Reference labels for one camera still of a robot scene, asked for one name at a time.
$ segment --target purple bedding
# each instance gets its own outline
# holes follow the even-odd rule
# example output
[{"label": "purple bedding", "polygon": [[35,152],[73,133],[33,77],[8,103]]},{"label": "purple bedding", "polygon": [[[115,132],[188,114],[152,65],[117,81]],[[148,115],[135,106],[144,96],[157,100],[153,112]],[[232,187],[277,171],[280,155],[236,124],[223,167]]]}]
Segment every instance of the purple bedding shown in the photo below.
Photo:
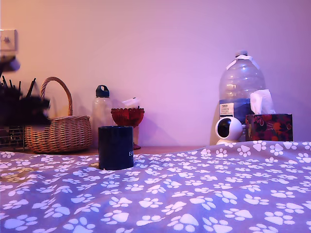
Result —
[{"label": "purple bedding", "polygon": [[309,142],[139,154],[119,171],[97,155],[0,154],[4,233],[311,230]]}]

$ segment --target camera lens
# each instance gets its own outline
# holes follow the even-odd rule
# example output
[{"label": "camera lens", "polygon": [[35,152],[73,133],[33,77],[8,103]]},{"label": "camera lens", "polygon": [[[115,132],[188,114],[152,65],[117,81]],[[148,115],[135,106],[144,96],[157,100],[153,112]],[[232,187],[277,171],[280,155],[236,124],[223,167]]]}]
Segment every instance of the camera lens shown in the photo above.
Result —
[{"label": "camera lens", "polygon": [[224,118],[221,120],[217,127],[217,132],[220,137],[228,137],[229,136],[229,128],[230,128],[231,119]]}]

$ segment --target tissue box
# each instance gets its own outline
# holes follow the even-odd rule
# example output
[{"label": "tissue box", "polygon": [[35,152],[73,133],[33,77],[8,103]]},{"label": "tissue box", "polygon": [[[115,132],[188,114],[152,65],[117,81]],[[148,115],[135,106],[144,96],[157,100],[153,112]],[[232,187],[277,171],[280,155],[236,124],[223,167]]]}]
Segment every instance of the tissue box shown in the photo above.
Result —
[{"label": "tissue box", "polygon": [[292,114],[246,115],[246,141],[293,141]]}]

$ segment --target light switch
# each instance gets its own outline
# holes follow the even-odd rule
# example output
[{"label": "light switch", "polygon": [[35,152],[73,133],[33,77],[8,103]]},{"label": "light switch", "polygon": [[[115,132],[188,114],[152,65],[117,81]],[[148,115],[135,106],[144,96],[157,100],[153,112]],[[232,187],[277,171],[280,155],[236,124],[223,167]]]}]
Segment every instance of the light switch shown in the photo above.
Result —
[{"label": "light switch", "polygon": [[0,50],[16,51],[16,30],[0,30]]}]

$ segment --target desk surface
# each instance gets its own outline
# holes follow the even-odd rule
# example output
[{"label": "desk surface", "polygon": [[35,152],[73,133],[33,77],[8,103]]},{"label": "desk surface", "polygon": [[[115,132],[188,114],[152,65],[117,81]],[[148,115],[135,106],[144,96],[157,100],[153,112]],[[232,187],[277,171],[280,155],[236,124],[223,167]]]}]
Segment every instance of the desk surface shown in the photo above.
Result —
[{"label": "desk surface", "polygon": [[[204,146],[185,146],[185,147],[141,147],[139,150],[135,150],[134,154],[162,154],[162,153],[173,153],[173,152],[184,152],[190,150],[197,150]],[[0,151],[12,151],[10,149],[1,149]],[[15,152],[20,153],[28,153],[28,154],[36,154],[31,150],[25,149],[16,150]],[[63,155],[92,155],[98,154],[97,149],[90,148],[88,150],[78,151],[78,152],[68,152],[68,153],[60,153]]]}]

